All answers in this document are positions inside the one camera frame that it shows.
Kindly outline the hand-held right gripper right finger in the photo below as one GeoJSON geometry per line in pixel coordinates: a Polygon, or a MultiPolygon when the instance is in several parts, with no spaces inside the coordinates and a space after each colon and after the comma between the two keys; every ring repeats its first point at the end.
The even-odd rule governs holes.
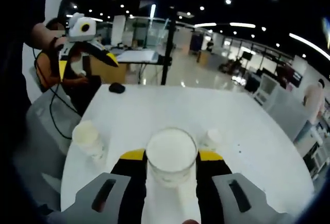
{"type": "Polygon", "coordinates": [[[287,213],[269,206],[264,191],[244,175],[232,173],[216,152],[198,152],[196,181],[201,223],[288,222],[287,213]]]}

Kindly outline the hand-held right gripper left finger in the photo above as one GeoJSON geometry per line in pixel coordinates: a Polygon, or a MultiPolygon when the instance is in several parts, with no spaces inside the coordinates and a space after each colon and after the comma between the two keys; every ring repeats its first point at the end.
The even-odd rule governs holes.
{"type": "Polygon", "coordinates": [[[83,179],[74,203],[62,212],[49,213],[47,223],[141,223],[146,163],[143,149],[123,154],[110,173],[83,179]]]}

